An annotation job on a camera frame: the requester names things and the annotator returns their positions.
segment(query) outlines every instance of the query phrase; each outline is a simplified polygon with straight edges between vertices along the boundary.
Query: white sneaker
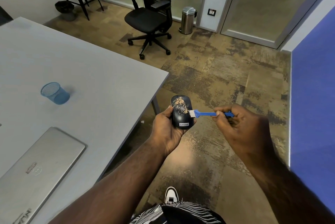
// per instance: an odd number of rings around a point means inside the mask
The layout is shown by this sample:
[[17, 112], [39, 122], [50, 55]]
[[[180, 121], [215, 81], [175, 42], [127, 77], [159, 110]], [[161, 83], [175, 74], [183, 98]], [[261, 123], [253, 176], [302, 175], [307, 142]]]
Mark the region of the white sneaker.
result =
[[176, 191], [176, 189], [172, 186], [170, 186], [169, 188], [166, 189], [165, 192], [165, 203], [174, 203], [174, 202], [178, 202], [179, 201], [179, 197], [178, 197], [178, 193]]

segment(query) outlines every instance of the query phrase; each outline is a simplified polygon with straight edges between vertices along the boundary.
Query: cleaning brush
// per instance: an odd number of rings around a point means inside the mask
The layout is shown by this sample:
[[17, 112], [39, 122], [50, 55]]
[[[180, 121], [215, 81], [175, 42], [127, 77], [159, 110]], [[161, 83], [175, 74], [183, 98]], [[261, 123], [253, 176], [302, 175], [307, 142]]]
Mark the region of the cleaning brush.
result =
[[[226, 117], [234, 117], [234, 114], [229, 111], [229, 112], [224, 112], [224, 115]], [[216, 116], [215, 112], [199, 112], [197, 109], [196, 110], [190, 110], [190, 116], [198, 118], [199, 116]]]

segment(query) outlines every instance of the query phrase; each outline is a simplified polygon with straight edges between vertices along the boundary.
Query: laptop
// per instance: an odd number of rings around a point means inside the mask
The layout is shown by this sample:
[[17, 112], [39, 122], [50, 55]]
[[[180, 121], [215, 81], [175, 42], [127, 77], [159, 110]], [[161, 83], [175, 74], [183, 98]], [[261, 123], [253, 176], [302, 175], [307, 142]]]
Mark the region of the laptop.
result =
[[50, 127], [0, 178], [1, 224], [27, 224], [86, 146]]

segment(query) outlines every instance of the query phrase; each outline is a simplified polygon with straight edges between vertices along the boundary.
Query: trash can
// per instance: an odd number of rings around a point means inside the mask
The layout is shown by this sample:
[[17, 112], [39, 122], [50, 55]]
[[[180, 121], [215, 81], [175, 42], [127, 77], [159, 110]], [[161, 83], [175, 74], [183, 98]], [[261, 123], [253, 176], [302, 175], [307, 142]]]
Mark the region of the trash can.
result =
[[73, 12], [74, 5], [70, 1], [58, 1], [55, 4], [57, 11], [61, 13], [61, 17], [66, 21], [73, 21], [76, 15]]
[[179, 32], [184, 35], [192, 33], [194, 18], [197, 16], [197, 13], [196, 9], [191, 6], [187, 6], [183, 9], [182, 26], [179, 28]]

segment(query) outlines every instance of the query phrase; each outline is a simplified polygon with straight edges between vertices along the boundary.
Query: chair seat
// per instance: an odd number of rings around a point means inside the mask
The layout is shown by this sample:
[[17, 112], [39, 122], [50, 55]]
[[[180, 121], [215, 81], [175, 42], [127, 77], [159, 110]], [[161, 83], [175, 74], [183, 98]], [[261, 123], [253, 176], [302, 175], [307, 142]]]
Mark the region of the chair seat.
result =
[[132, 10], [125, 16], [125, 22], [143, 33], [156, 32], [166, 20], [165, 15], [144, 7]]

